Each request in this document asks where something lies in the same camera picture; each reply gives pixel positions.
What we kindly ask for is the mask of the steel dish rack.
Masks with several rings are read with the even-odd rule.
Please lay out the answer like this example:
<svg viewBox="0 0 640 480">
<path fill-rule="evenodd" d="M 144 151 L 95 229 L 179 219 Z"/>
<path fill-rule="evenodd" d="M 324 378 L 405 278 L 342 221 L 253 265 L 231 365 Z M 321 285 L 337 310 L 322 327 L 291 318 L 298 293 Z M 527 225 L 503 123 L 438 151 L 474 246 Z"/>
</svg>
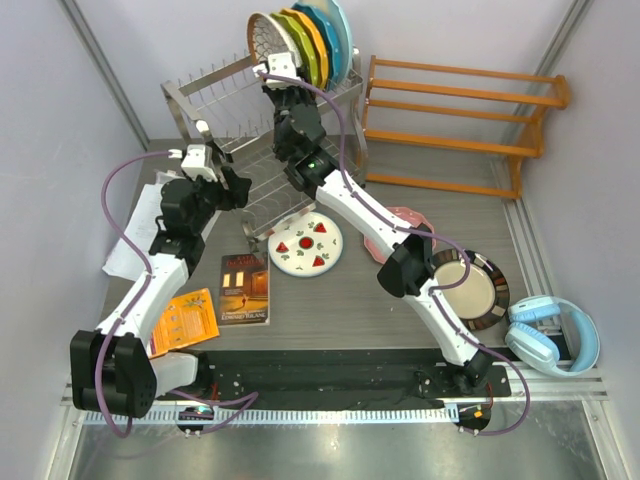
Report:
<svg viewBox="0 0 640 480">
<path fill-rule="evenodd" d="M 248 204 L 236 212 L 251 252 L 264 251 L 271 235 L 316 208 L 272 152 L 274 108 L 249 56 L 188 82 L 166 81 L 161 91 L 185 143 L 210 145 L 215 169 L 229 164 L 252 180 Z"/>
</svg>

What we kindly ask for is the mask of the brown floral pattern plate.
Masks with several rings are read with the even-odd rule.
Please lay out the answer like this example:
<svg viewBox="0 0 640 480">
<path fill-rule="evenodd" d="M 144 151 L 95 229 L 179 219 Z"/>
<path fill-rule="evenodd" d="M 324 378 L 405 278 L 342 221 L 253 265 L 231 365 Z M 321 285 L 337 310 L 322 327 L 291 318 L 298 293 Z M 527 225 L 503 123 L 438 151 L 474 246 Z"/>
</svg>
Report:
<svg viewBox="0 0 640 480">
<path fill-rule="evenodd" d="M 246 28 L 247 44 L 252 63 L 266 62 L 271 54 L 290 53 L 296 67 L 301 66 L 301 57 L 292 36 L 271 16 L 254 12 Z"/>
</svg>

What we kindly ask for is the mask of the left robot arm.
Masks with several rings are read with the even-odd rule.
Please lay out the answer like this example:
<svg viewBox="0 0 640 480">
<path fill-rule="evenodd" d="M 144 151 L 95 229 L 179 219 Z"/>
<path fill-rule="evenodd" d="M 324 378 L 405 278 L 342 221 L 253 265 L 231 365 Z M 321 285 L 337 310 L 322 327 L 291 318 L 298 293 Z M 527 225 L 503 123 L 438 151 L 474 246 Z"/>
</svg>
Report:
<svg viewBox="0 0 640 480">
<path fill-rule="evenodd" d="M 213 375 L 203 355 L 183 348 L 161 353 L 152 336 L 198 265 L 216 214 L 248 202 L 250 179 L 229 166 L 221 172 L 217 177 L 210 168 L 198 167 L 160 185 L 152 210 L 155 235 L 142 254 L 138 279 L 105 320 L 71 340 L 76 408 L 141 418 L 156 398 L 179 388 L 193 399 L 211 391 Z"/>
</svg>

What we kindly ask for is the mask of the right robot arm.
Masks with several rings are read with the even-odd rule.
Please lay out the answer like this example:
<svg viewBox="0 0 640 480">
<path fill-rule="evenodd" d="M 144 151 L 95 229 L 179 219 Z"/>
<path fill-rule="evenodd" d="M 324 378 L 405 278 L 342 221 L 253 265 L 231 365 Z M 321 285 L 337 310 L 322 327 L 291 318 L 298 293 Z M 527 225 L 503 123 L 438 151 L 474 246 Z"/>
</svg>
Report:
<svg viewBox="0 0 640 480">
<path fill-rule="evenodd" d="M 271 74 L 264 75 L 262 89 L 275 108 L 273 152 L 289 182 L 340 214 L 386 255 L 379 284 L 419 315 L 438 342 L 455 389 L 477 393 L 488 381 L 493 357 L 447 301 L 444 293 L 450 287 L 436 279 L 431 263 L 435 233 L 394 217 L 350 176 L 342 155 L 322 147 L 326 132 L 316 99 L 327 99 L 326 92 Z"/>
</svg>

